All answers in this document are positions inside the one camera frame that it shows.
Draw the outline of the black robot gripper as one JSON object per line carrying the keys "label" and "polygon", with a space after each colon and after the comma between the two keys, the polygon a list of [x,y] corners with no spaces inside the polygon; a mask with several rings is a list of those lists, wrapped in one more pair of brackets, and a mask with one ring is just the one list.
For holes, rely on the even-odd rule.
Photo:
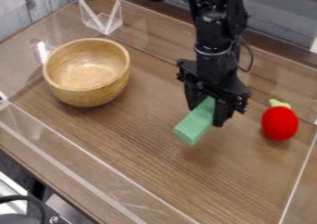
{"label": "black robot gripper", "polygon": [[185,84],[189,109],[211,96],[216,99],[213,125],[223,127],[236,111],[245,113],[251,90],[240,79],[241,47],[194,47],[196,59],[180,59],[177,78]]}

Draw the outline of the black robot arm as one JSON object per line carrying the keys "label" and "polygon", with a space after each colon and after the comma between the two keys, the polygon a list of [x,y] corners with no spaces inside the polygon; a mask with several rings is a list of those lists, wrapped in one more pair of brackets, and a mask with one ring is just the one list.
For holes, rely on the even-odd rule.
{"label": "black robot arm", "polygon": [[207,98],[215,100],[212,125],[221,127],[236,112],[248,111],[251,89],[239,77],[248,13],[243,0],[185,1],[196,29],[196,59],[177,61],[177,78],[185,83],[190,109]]}

